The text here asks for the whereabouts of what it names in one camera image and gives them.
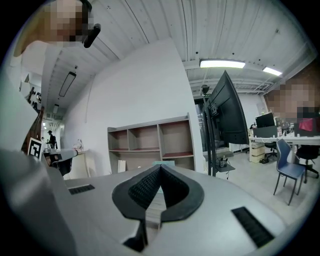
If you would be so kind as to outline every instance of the black and white sign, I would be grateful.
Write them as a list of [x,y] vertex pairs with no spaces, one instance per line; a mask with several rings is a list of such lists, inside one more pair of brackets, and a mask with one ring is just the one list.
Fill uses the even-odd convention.
[[41,150],[42,142],[40,140],[36,140],[34,138],[30,138],[29,147],[28,147],[28,155],[35,156],[36,158],[41,159]]

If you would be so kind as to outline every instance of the office chair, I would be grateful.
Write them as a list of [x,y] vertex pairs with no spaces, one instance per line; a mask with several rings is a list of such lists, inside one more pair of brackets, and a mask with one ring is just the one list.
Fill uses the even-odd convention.
[[319,155],[319,146],[315,145],[301,145],[300,148],[298,148],[296,152],[296,156],[302,159],[305,159],[305,164],[301,164],[302,166],[305,166],[305,178],[304,183],[307,183],[307,170],[310,172],[313,172],[316,174],[316,179],[319,178],[319,172],[317,172],[315,169],[313,169],[312,164],[308,164],[308,161],[311,160],[313,163],[313,159],[316,159]]
[[268,149],[271,149],[270,153],[266,153],[264,156],[265,159],[269,159],[271,156],[277,156],[277,152],[275,150],[277,149],[277,144],[276,142],[270,142],[270,143],[264,143],[264,146]]
[[286,185],[287,178],[293,179],[294,186],[293,186],[292,194],[291,194],[291,197],[290,197],[290,200],[288,203],[288,206],[289,206],[291,203],[292,197],[294,196],[297,180],[301,177],[299,189],[298,189],[298,192],[296,193],[297,195],[299,195],[302,179],[304,176],[304,171],[306,168],[302,165],[290,163],[287,161],[288,155],[291,151],[291,147],[288,143],[285,142],[284,139],[280,139],[276,142],[276,150],[278,152],[278,157],[277,157],[277,161],[276,161],[276,169],[279,172],[279,176],[278,176],[278,180],[275,185],[273,195],[275,195],[275,193],[276,193],[279,179],[280,179],[280,175],[285,176],[283,186]]

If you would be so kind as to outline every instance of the light blue object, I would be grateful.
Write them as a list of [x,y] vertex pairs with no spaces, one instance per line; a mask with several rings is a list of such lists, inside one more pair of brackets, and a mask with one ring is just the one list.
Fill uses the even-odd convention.
[[279,176],[278,176],[278,180],[276,182],[276,186],[275,186],[273,195],[275,195],[275,193],[276,193],[277,186],[278,186],[279,179],[280,179],[280,175],[285,176],[283,186],[286,185],[287,178],[293,179],[294,186],[293,186],[292,194],[290,197],[290,201],[288,203],[288,206],[289,206],[291,203],[292,197],[294,196],[297,180],[299,177],[301,177],[300,186],[299,186],[298,192],[296,193],[297,195],[299,195],[302,179],[303,179],[304,172],[305,172],[305,167],[302,165],[290,163],[287,161],[288,155],[291,151],[291,147],[288,143],[285,142],[285,140],[283,138],[276,142],[276,150],[277,150],[276,169],[279,172]]
[[153,166],[162,165],[162,164],[167,165],[167,166],[176,166],[175,161],[154,161],[152,163]]

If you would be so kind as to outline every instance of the grey floor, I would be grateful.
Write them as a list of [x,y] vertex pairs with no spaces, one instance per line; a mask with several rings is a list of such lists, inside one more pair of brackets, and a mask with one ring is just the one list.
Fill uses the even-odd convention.
[[[272,157],[269,163],[253,163],[249,162],[249,154],[239,152],[229,158],[230,164],[235,168],[227,174],[226,172],[218,172],[216,177],[226,180],[239,186],[250,195],[274,210],[287,224],[290,225],[296,220],[303,218],[308,212],[310,203],[319,193],[320,178],[316,179],[316,175],[308,171],[307,183],[302,182],[299,195],[294,194],[291,204],[288,205],[294,180],[288,178],[285,187],[283,187],[285,177],[280,177],[279,185],[276,193],[278,172],[276,169],[277,159]],[[320,171],[320,157],[314,160],[313,168]],[[299,183],[297,182],[296,191],[298,191]],[[151,243],[157,235],[160,223],[160,214],[166,209],[164,196],[157,193],[151,205],[146,211],[147,236]]]

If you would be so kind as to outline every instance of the black vent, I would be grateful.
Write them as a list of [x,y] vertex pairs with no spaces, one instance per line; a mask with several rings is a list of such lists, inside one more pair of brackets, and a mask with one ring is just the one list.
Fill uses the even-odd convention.
[[95,188],[94,186],[89,184],[89,185],[69,188],[69,191],[70,191],[71,195],[75,195],[75,194],[79,194],[79,193],[86,192],[89,190],[93,190],[94,188]]
[[231,211],[258,248],[274,239],[274,236],[245,207]]

